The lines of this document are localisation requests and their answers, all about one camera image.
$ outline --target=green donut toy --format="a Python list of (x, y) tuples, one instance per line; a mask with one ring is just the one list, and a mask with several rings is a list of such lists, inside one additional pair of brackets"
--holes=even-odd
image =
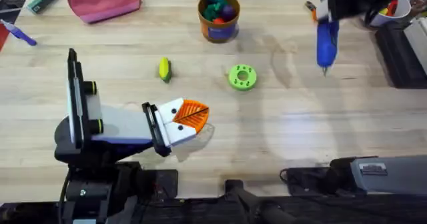
[(228, 73), (228, 81), (233, 88), (239, 91), (250, 90), (256, 83), (256, 71), (248, 65), (235, 65)]

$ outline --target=pink pencil case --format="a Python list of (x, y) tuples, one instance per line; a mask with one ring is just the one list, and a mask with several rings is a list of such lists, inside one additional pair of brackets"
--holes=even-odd
[(86, 23), (123, 15), (141, 6), (141, 0), (68, 0), (73, 12)]

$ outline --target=glue gun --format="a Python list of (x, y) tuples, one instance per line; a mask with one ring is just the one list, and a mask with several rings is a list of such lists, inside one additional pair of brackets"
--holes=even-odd
[(317, 62), (319, 67), (322, 68), (324, 76), (326, 76), (329, 67), (334, 63), (338, 52), (339, 30), (340, 23), (338, 21), (321, 20), (318, 23)]

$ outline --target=purple marker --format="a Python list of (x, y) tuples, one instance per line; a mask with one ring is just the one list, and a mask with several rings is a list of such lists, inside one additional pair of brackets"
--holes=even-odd
[(2, 19), (0, 19), (0, 21), (2, 22), (2, 24), (6, 27), (6, 29), (12, 33), (14, 36), (16, 36), (16, 38), (22, 39), (24, 41), (26, 41), (28, 43), (28, 45), (36, 45), (37, 42), (34, 41), (33, 39), (31, 39), (29, 36), (27, 36), (24, 32), (22, 32), (18, 27), (16, 27), (14, 24), (12, 23), (8, 23)]

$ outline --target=purple toy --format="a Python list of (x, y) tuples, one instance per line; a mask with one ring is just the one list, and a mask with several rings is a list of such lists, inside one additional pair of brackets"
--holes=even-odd
[(224, 21), (231, 21), (236, 17), (236, 11), (234, 11), (234, 8), (231, 5), (225, 5), (221, 12), (221, 18)]

